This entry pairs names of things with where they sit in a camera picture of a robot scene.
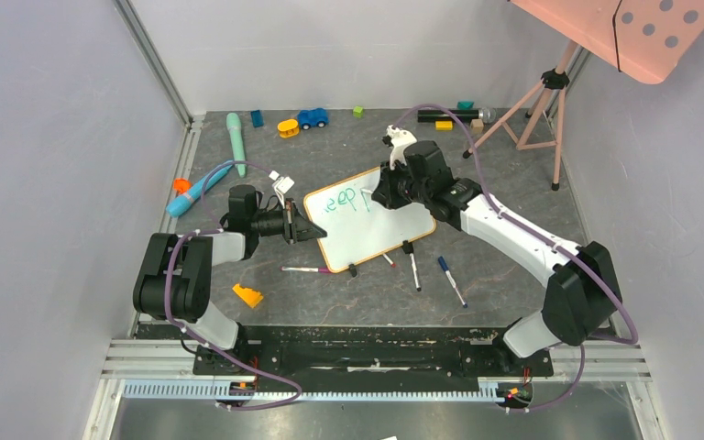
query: blue toy car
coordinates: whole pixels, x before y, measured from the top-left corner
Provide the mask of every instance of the blue toy car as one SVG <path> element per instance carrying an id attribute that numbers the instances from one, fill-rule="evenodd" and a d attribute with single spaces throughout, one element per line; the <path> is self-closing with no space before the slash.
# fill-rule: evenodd
<path id="1" fill-rule="evenodd" d="M 324 108 L 301 110 L 298 112 L 298 125 L 301 126 L 303 130 L 308 130 L 311 127 L 325 127 L 327 123 L 327 112 Z"/>

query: green handwriting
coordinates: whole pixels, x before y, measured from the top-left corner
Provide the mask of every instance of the green handwriting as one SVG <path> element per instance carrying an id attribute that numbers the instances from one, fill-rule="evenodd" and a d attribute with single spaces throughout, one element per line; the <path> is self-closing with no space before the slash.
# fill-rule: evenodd
<path id="1" fill-rule="evenodd" d="M 339 210 L 339 208 L 342 205 L 349 205 L 353 211 L 357 212 L 358 207 L 355 206 L 355 198 L 357 197 L 358 192 L 355 191 L 353 188 L 345 188 L 338 192 L 338 195 L 336 197 L 331 197 L 328 199 L 327 203 L 325 204 L 325 212 L 326 213 L 332 213 L 334 211 Z M 366 206 L 366 212 L 370 213 L 371 209 L 369 208 L 369 202 L 366 200 L 366 194 L 363 192 L 360 192 L 360 198 L 363 199 L 363 204 Z"/>

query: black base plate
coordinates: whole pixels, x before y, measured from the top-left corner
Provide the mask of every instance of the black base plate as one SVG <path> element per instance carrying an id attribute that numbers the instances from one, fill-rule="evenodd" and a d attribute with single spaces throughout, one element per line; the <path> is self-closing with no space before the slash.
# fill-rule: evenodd
<path id="1" fill-rule="evenodd" d="M 546 350 L 503 366 L 499 350 L 491 344 L 503 330 L 244 325 L 236 350 L 240 360 L 294 380 L 307 392 L 478 391 L 478 377 L 521 377 L 525 367 L 531 376 L 554 374 Z M 178 334 L 172 325 L 142 325 L 137 337 L 172 339 Z M 250 374 L 202 347 L 198 355 L 202 360 L 195 361 L 195 375 Z M 370 369 L 377 365 L 388 370 Z M 259 380 L 258 390 L 292 387 Z"/>

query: white wall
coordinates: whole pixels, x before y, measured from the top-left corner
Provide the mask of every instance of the white wall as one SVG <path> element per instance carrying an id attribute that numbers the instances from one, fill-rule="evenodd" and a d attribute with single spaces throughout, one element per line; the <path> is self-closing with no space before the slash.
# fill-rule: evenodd
<path id="1" fill-rule="evenodd" d="M 82 435 L 181 143 L 111 1 L 0 1 L 0 439 Z"/>
<path id="2" fill-rule="evenodd" d="M 513 105 L 567 40 L 503 0 L 134 0 L 192 113 Z"/>
<path id="3" fill-rule="evenodd" d="M 591 60 L 568 96 L 565 158 L 671 434 L 704 438 L 704 33 L 661 85 Z"/>

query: blue toy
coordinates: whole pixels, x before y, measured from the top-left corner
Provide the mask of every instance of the blue toy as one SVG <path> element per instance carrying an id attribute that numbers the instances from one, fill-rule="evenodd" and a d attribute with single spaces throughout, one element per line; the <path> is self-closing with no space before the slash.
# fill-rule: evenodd
<path id="1" fill-rule="evenodd" d="M 324 108 L 301 110 L 298 112 L 298 125 L 303 130 L 308 130 L 311 127 L 325 127 L 327 124 L 327 112 Z"/>
<path id="2" fill-rule="evenodd" d="M 249 112 L 249 115 L 252 116 L 252 126 L 254 128 L 263 127 L 263 114 L 260 110 L 253 110 Z"/>

